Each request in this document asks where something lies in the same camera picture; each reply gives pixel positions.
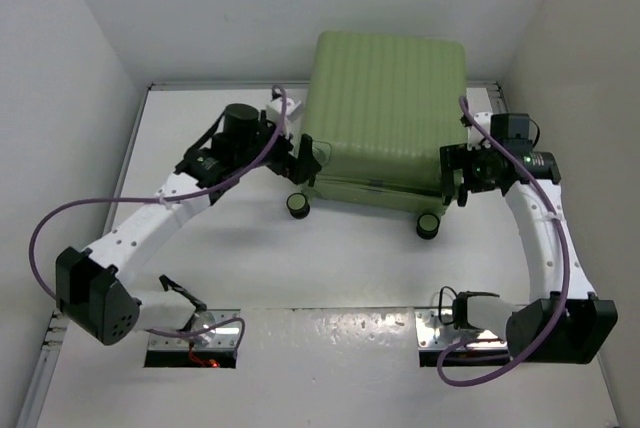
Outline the light green suitcase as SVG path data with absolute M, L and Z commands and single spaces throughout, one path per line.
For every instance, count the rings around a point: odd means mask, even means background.
M 320 171 L 286 201 L 302 219 L 314 199 L 405 211 L 434 239 L 460 182 L 446 186 L 441 148 L 466 133 L 458 100 L 467 88 L 458 41 L 325 31 L 317 40 L 302 148 Z

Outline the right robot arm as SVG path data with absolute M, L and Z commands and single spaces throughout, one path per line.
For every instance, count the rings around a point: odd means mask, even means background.
M 463 291 L 452 303 L 454 328 L 487 330 L 511 357 L 530 362 L 588 364 L 618 313 L 600 298 L 579 261 L 564 216 L 561 174 L 553 154 L 530 138 L 526 114 L 465 114 L 464 144 L 440 150 L 447 201 L 497 190 L 510 209 L 529 274 L 530 302 L 519 308 L 489 292 Z

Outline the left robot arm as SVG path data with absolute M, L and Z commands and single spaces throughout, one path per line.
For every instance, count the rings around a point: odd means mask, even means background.
M 166 275 L 158 291 L 135 291 L 133 280 L 185 224 L 249 171 L 266 167 L 295 185 L 319 173 L 312 138 L 296 139 L 292 132 L 300 109 L 285 95 L 273 95 L 263 110 L 227 105 L 152 198 L 83 250 L 69 247 L 57 257 L 58 309 L 105 346 L 135 331 L 187 337 L 206 303 Z

